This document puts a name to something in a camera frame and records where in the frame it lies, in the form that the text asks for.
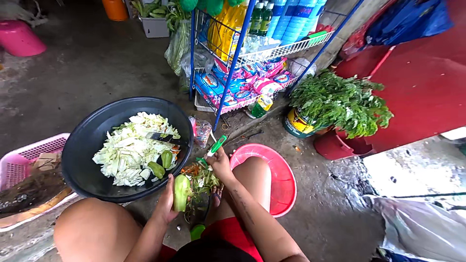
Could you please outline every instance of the blue bottle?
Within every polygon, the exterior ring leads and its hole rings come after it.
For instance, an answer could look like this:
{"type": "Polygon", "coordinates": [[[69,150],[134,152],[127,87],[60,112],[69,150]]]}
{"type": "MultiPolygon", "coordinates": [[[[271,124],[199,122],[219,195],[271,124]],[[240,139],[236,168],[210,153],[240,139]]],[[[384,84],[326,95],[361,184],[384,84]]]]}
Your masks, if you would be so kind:
{"type": "Polygon", "coordinates": [[[298,40],[302,29],[309,19],[312,8],[315,6],[317,0],[300,0],[295,12],[288,23],[285,34],[281,38],[281,45],[288,45],[298,40]]]}
{"type": "Polygon", "coordinates": [[[272,37],[274,34],[275,28],[277,27],[278,20],[280,19],[283,9],[285,8],[287,0],[275,0],[274,8],[272,9],[272,20],[270,21],[270,26],[268,27],[267,37],[272,37]]]}
{"type": "Polygon", "coordinates": [[[298,39],[302,39],[303,37],[307,36],[310,31],[315,31],[314,27],[317,25],[319,15],[323,11],[325,2],[327,2],[327,0],[317,0],[317,3],[315,4],[315,7],[312,9],[311,14],[309,15],[309,19],[304,25],[304,28],[302,29],[301,33],[299,34],[298,39]]]}
{"type": "Polygon", "coordinates": [[[299,0],[287,0],[283,9],[283,13],[281,13],[280,19],[278,20],[277,26],[275,27],[274,34],[272,35],[273,39],[281,40],[298,3],[299,0]]]}

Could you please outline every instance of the yellow bottle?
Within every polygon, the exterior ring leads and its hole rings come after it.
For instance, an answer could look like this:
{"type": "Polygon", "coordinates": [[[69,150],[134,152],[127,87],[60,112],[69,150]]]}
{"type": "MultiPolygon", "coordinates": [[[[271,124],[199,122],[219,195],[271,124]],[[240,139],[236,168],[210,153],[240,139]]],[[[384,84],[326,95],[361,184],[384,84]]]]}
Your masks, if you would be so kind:
{"type": "MultiPolygon", "coordinates": [[[[223,23],[228,25],[230,28],[235,29],[236,31],[240,32],[241,27],[243,26],[243,21],[246,16],[247,6],[249,5],[249,0],[245,0],[239,6],[234,8],[234,12],[230,9],[229,13],[232,13],[231,19],[228,23],[223,23]]],[[[221,59],[225,62],[228,61],[228,57],[233,57],[236,47],[238,45],[238,39],[240,34],[230,30],[229,28],[223,27],[224,32],[220,32],[221,35],[221,59]]]]}
{"type": "MultiPolygon", "coordinates": [[[[222,12],[217,15],[215,17],[215,19],[219,22],[224,22],[225,20],[225,17],[227,16],[228,14],[228,10],[231,10],[229,4],[228,4],[228,0],[225,0],[224,3],[223,3],[223,8],[222,8],[222,12]]],[[[218,52],[218,56],[219,54],[221,53],[219,50],[216,50],[217,47],[219,47],[221,45],[221,42],[220,42],[220,37],[219,37],[219,31],[221,30],[221,28],[223,28],[224,26],[221,26],[219,23],[216,23],[213,19],[210,20],[210,25],[209,25],[209,30],[208,30],[208,40],[209,40],[209,48],[214,51],[214,53],[217,54],[218,52]]]]}

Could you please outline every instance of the shredded cabbage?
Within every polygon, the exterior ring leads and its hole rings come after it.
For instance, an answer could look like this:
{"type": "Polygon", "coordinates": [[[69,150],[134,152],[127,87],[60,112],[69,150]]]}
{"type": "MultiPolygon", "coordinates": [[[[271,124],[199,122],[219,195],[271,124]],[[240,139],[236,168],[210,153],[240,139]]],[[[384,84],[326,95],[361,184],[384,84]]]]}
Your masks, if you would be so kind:
{"type": "MultiPolygon", "coordinates": [[[[103,148],[97,152],[92,160],[102,165],[101,172],[106,177],[115,177],[113,184],[117,186],[142,186],[151,174],[147,164],[156,162],[164,150],[171,151],[174,144],[157,141],[150,137],[151,133],[165,133],[180,138],[178,131],[168,124],[168,119],[161,115],[139,112],[130,117],[130,122],[114,128],[103,148]]],[[[171,160],[172,169],[175,165],[176,154],[171,160]]]]}

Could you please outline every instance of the vegetable peeler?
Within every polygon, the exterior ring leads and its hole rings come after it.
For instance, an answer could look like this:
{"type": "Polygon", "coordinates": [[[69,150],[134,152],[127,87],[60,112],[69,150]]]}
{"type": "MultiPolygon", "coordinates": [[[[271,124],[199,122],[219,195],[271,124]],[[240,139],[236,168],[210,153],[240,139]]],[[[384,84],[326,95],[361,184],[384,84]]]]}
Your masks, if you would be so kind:
{"type": "MultiPolygon", "coordinates": [[[[215,152],[223,145],[223,143],[226,141],[226,136],[221,136],[220,139],[215,142],[212,147],[210,148],[209,152],[207,152],[207,156],[208,157],[211,157],[215,154],[215,152]]],[[[196,161],[199,161],[203,164],[205,164],[205,166],[208,166],[206,160],[204,158],[196,158],[196,161]]]]}

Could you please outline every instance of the red wall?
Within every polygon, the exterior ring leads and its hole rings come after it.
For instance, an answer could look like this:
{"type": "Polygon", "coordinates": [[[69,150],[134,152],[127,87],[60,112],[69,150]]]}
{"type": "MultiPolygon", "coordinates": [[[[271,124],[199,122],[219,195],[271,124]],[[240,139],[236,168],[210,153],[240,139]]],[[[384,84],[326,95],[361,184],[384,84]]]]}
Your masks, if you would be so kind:
{"type": "MultiPolygon", "coordinates": [[[[372,78],[385,85],[376,94],[395,115],[387,129],[366,138],[377,152],[466,125],[466,1],[447,4],[453,28],[398,45],[372,78]]],[[[388,48],[367,49],[336,73],[367,76],[388,48]]]]}

